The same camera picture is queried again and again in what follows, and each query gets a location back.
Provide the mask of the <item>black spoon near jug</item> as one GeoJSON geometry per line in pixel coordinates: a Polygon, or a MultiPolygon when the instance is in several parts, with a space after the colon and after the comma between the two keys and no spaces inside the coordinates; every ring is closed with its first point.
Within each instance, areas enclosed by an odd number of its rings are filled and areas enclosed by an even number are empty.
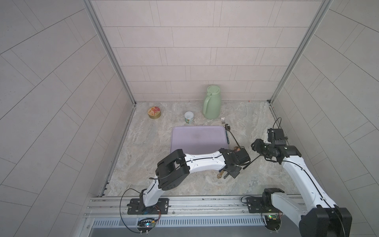
{"type": "Polygon", "coordinates": [[[233,133],[231,132],[231,126],[230,126],[229,124],[227,124],[227,123],[225,124],[225,130],[231,134],[231,136],[232,136],[232,138],[234,139],[234,141],[235,141],[237,147],[240,148],[240,147],[241,147],[240,144],[238,143],[238,141],[236,140],[235,136],[234,136],[233,133]]]}

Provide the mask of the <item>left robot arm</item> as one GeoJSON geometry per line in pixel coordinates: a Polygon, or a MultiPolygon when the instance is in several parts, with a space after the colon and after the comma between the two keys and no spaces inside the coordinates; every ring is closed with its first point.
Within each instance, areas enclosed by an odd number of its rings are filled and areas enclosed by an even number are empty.
{"type": "Polygon", "coordinates": [[[224,171],[236,178],[242,166],[251,161],[244,148],[223,149],[210,154],[185,154],[182,149],[175,150],[157,164],[155,177],[140,198],[144,207],[154,206],[165,191],[178,187],[188,175],[201,171],[224,171]]]}

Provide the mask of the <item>controller board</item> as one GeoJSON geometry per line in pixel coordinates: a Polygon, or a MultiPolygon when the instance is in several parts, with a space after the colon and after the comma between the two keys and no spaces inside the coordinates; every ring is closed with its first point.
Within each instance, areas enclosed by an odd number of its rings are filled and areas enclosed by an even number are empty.
{"type": "Polygon", "coordinates": [[[139,228],[154,228],[157,224],[158,220],[154,218],[144,218],[138,221],[139,228]]]}
{"type": "Polygon", "coordinates": [[[261,214],[261,220],[263,221],[264,227],[272,232],[278,232],[282,225],[282,220],[279,215],[263,215],[261,214]]]}

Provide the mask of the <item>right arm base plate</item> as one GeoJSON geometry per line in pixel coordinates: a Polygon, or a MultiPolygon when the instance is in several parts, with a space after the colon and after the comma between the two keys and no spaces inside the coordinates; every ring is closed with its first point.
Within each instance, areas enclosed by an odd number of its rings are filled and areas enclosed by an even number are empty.
{"type": "Polygon", "coordinates": [[[271,201],[263,197],[247,197],[246,203],[249,213],[278,213],[271,201]]]}

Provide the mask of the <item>aluminium mounting rail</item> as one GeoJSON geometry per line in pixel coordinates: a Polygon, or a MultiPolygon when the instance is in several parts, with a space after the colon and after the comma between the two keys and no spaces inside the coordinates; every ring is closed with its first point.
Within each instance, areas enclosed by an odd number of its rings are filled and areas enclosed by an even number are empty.
{"type": "MultiPolygon", "coordinates": [[[[90,199],[83,216],[85,218],[148,217],[157,216],[159,211],[162,217],[259,215],[260,213],[249,213],[247,197],[262,196],[163,196],[158,204],[147,208],[143,208],[142,199],[139,197],[97,197],[90,199]]],[[[284,215],[290,214],[286,207],[274,207],[284,215]]]]}

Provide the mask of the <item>round gold candy tin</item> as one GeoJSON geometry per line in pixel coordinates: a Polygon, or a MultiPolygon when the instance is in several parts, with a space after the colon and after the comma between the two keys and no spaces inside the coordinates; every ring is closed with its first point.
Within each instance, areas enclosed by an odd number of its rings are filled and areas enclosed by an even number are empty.
{"type": "Polygon", "coordinates": [[[149,118],[151,119],[157,119],[161,117],[161,109],[157,106],[153,106],[148,109],[147,111],[149,118]]]}

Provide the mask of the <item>right controller board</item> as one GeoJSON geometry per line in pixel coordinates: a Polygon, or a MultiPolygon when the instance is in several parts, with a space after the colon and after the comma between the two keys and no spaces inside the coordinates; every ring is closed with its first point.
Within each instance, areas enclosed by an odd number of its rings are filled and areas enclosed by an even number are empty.
{"type": "Polygon", "coordinates": [[[261,214],[261,220],[263,221],[264,227],[272,232],[278,232],[282,225],[282,220],[279,215],[263,215],[261,214]]]}

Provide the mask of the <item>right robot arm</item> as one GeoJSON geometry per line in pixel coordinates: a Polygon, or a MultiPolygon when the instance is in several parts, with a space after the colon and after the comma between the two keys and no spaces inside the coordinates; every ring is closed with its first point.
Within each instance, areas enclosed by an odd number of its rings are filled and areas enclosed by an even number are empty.
{"type": "Polygon", "coordinates": [[[264,207],[274,207],[282,212],[297,225],[303,237],[349,236],[352,215],[326,194],[295,146],[256,139],[251,147],[268,162],[276,158],[275,162],[289,173],[305,203],[305,206],[299,205],[279,188],[267,188],[262,195],[264,207]]]}

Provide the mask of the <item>lilac rectangular tray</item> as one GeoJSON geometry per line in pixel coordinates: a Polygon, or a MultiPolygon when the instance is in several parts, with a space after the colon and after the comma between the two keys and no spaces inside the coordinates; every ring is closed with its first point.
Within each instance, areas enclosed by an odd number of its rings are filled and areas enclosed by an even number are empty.
{"type": "Polygon", "coordinates": [[[222,126],[176,126],[172,129],[170,152],[181,149],[185,154],[202,155],[228,149],[222,126]]]}

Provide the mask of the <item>small white lidded cup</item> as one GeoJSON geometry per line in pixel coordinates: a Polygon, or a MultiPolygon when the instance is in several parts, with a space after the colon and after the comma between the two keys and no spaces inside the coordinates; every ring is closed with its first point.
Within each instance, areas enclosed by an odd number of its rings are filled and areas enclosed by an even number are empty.
{"type": "Polygon", "coordinates": [[[193,119],[194,119],[194,113],[193,112],[191,112],[191,111],[185,112],[184,117],[185,117],[186,123],[188,123],[188,124],[193,123],[193,119]]]}

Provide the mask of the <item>green thermos jug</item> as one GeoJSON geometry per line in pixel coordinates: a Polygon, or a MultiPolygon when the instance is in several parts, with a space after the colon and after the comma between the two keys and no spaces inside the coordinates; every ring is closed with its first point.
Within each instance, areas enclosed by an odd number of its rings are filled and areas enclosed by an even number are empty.
{"type": "Polygon", "coordinates": [[[207,95],[203,102],[203,115],[207,119],[216,119],[221,113],[221,90],[211,85],[207,88],[207,95]]]}

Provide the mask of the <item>left controller board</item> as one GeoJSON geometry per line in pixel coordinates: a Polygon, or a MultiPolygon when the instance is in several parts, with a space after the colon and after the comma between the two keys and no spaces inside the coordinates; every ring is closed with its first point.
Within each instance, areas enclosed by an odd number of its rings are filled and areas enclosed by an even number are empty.
{"type": "Polygon", "coordinates": [[[157,224],[158,220],[154,218],[144,218],[138,221],[139,228],[154,228],[157,224]]]}

